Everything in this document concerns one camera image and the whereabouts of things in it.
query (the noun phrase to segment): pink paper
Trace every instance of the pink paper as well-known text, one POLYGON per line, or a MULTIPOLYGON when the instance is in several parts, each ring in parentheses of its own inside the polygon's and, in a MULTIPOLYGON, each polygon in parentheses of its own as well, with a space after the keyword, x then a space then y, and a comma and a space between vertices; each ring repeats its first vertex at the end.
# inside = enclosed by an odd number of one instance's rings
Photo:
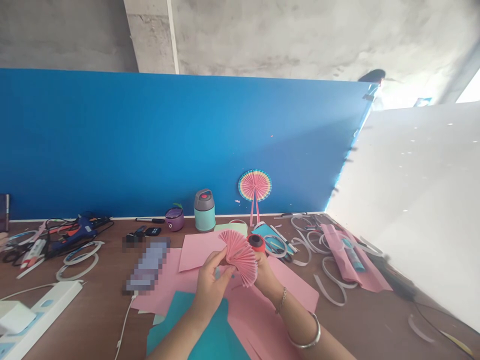
MULTIPOLYGON (((170 249, 158 274, 154 290, 148 294, 137 296, 131 304, 132 308, 167 316, 175 292, 195 293, 197 291, 199 269, 179 272, 181 252, 180 248, 170 249)), ((225 268, 225 266, 220 266, 220 273, 223 273, 225 268)), ((234 278, 230 280, 225 291, 224 297, 227 299, 232 289, 242 286, 242 279, 238 272, 236 271, 233 275, 234 278)))
MULTIPOLYGON (((288 292, 305 309, 314 313, 319 293, 280 260, 270 256, 268 263, 288 292)), ((246 338, 262 360, 300 359, 289 341, 282 318, 275 314, 275 307, 256 287, 231 290, 228 295, 228 323, 240 342, 244 344, 246 338)))
POLYGON ((287 265, 273 256, 268 257, 268 263, 276 278, 309 312, 314 313, 319 301, 319 293, 298 276, 287 265))
POLYGON ((378 293, 382 290, 390 290, 389 283, 382 276, 380 271, 371 262, 367 254, 355 247, 355 252, 358 255, 366 272, 355 271, 352 263, 350 262, 347 253, 344 249, 342 239, 347 236, 351 243, 357 243, 357 239, 348 231, 345 230, 345 234, 335 230, 335 227, 330 224, 321 224, 321 228, 328 242, 328 246, 335 258, 336 264, 340 269, 341 277, 348 282, 357 282, 363 289, 369 290, 374 293, 378 293))
POLYGON ((219 238, 221 231, 185 235, 178 271, 201 267, 213 251, 222 251, 225 243, 219 238))
POLYGON ((238 269, 243 286, 251 287, 257 280, 258 265, 257 256, 249 241, 233 229, 223 230, 219 237, 226 244, 226 262, 238 269))
POLYGON ((247 338, 262 360, 300 359, 282 318, 256 287, 238 287, 232 291, 228 323, 239 340, 247 338))

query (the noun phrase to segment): silver bangle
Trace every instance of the silver bangle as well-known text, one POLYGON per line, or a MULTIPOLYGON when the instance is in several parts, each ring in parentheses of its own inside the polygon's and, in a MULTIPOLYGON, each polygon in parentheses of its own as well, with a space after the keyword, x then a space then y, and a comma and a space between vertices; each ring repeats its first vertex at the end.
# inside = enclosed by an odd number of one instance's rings
POLYGON ((297 343, 293 342, 292 338, 290 337, 290 334, 288 334, 288 338, 290 339, 290 342, 293 346, 299 348, 299 349, 308 349, 308 348, 312 348, 314 347, 315 345, 318 344, 319 340, 320 340, 320 323, 319 323, 319 319, 317 319, 317 315, 315 315, 314 313, 310 312, 310 315, 313 316, 313 318, 315 319, 315 322, 316 322, 316 328, 317 328, 317 332, 316 332, 316 336, 315 336, 315 339, 307 344, 307 345, 298 345, 297 343))
POLYGON ((275 314, 278 314, 280 312, 280 309, 284 306, 284 302, 285 302, 285 298, 287 297, 287 288, 284 287, 283 288, 283 296, 281 298, 281 303, 280 305, 278 306, 277 309, 275 309, 275 314))

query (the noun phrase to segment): wooden table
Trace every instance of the wooden table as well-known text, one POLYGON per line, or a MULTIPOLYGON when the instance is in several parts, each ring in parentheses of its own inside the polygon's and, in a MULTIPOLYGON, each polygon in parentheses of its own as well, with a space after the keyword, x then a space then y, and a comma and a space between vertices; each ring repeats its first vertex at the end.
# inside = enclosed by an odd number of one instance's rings
MULTIPOLYGON (((217 224, 226 224, 227 217, 217 218, 217 224)), ((271 225, 282 224, 279 230, 291 239, 298 236, 297 231, 287 219, 274 220, 262 217, 271 225)), ((106 244, 98 252, 99 262, 83 277, 87 281, 84 288, 39 339, 24 357, 25 360, 37 359, 111 359, 116 353, 122 324, 131 298, 122 295, 122 286, 129 278, 142 249, 123 248, 122 238, 140 225, 133 220, 117 220, 115 225, 102 233, 97 240, 106 244)), ((13 223, 10 234, 25 229, 34 230, 39 223, 13 223)), ((169 232, 161 225, 161 236, 170 236, 171 246, 180 248, 185 234, 194 234, 193 219, 185 220, 185 227, 179 232, 169 232)), ((307 252, 295 255, 300 261, 308 259, 307 252)), ((314 289, 318 289, 313 274, 319 275, 327 291, 334 299, 342 298, 340 289, 334 285, 322 270, 323 255, 314 254, 312 261, 305 267, 294 264, 289 266, 314 289)), ((0 298, 43 284, 54 283, 55 273, 63 264, 63 257, 53 258, 41 264, 24 278, 15 279, 18 268, 0 262, 0 298)), ((90 260, 68 268, 64 277, 73 276, 84 270, 90 260)), ((334 276, 339 277, 335 265, 329 267, 334 276)), ((18 295, 27 306, 35 304, 50 288, 30 291, 18 295)), ((468 359, 443 336, 436 333, 423 321, 412 303, 398 297, 390 291, 373 293, 359 287, 347 290, 348 303, 337 307, 320 294, 316 314, 325 326, 358 359, 468 359), (409 327, 408 317, 414 314, 417 326, 429 337, 435 339, 430 344, 420 339, 409 327)), ((457 337, 470 346, 474 353, 480 354, 480 336, 461 323, 427 308, 423 313, 436 326, 457 337)), ((144 359, 147 348, 147 335, 152 327, 153 314, 138 314, 132 309, 128 315, 125 333, 121 345, 119 360, 144 359)))

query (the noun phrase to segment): colorful paper fan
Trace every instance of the colorful paper fan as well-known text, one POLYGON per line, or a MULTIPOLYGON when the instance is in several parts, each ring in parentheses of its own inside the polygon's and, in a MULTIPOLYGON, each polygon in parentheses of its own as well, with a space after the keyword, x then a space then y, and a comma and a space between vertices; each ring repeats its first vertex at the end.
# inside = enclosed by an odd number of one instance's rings
POLYGON ((249 241, 240 232, 232 229, 222 231, 218 237, 226 244, 226 262, 238 269, 243 286, 251 287, 257 280, 258 264, 249 241))
POLYGON ((263 170, 249 170, 238 181, 240 195, 251 201, 250 226, 254 225, 254 204, 256 205, 256 223, 260 222, 259 202, 272 192, 272 179, 263 170))

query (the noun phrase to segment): small purple cup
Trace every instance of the small purple cup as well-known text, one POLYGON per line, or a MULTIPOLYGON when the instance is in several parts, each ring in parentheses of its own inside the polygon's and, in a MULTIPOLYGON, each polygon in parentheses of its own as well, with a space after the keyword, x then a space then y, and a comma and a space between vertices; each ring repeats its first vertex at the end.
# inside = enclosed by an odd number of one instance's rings
POLYGON ((180 207, 172 207, 166 211, 165 220, 171 232, 179 231, 184 227, 184 211, 180 207))

